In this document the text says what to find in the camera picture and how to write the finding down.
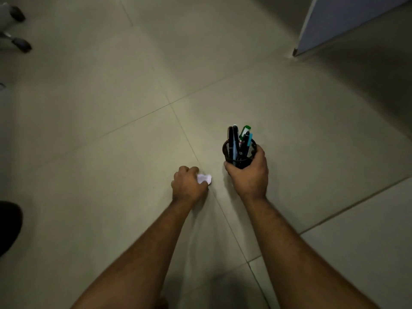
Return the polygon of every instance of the white paper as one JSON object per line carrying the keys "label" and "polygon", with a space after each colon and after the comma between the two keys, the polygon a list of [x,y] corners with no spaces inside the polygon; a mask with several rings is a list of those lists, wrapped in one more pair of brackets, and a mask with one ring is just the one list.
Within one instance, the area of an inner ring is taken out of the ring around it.
{"label": "white paper", "polygon": [[203,181],[206,181],[208,185],[212,183],[212,176],[211,175],[197,175],[197,182],[201,184]]}

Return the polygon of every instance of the pen holder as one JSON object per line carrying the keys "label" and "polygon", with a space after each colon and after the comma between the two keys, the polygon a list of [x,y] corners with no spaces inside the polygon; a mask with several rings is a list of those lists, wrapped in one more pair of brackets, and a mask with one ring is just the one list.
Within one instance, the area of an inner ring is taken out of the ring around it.
{"label": "pen holder", "polygon": [[249,146],[247,157],[242,160],[233,160],[233,158],[229,156],[229,143],[227,141],[224,142],[222,150],[223,150],[224,158],[226,159],[228,163],[233,164],[239,169],[243,169],[252,163],[253,158],[255,157],[255,154],[258,151],[258,148],[256,146],[256,142],[252,139],[250,146]]}

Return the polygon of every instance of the person's right hand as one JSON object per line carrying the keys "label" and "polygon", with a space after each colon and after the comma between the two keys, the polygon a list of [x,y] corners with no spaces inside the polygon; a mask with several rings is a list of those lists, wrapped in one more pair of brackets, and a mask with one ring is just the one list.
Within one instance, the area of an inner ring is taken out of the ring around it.
{"label": "person's right hand", "polygon": [[232,177],[234,189],[243,202],[266,197],[269,169],[265,151],[259,145],[250,166],[239,169],[225,161],[224,167]]}

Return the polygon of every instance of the person's right arm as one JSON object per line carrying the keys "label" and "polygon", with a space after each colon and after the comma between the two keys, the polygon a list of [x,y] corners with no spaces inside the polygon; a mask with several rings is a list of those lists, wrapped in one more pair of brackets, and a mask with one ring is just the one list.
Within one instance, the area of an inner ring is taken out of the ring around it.
{"label": "person's right arm", "polygon": [[243,170],[225,162],[249,214],[263,260],[283,309],[377,308],[322,259],[266,199],[268,168],[258,147]]}

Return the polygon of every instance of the pen holder rim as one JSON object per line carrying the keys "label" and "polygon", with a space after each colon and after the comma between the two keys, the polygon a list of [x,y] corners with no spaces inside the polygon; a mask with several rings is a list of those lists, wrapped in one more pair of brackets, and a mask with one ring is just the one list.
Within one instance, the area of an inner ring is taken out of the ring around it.
{"label": "pen holder rim", "polygon": [[[234,159],[232,159],[232,158],[227,158],[227,155],[225,154],[227,141],[228,141],[228,140],[226,140],[226,141],[224,142],[224,144],[223,144],[222,152],[223,152],[224,158],[226,159],[226,161],[227,161],[228,163],[234,162],[234,161],[235,161],[235,162],[248,161],[248,160],[250,160],[250,159],[253,160],[253,158],[250,158],[250,157],[246,157],[245,159],[241,159],[241,160],[234,160]],[[250,145],[251,145],[252,147],[254,147],[255,150],[257,150],[257,144],[256,144],[255,140],[252,139],[252,140],[250,141]]]}

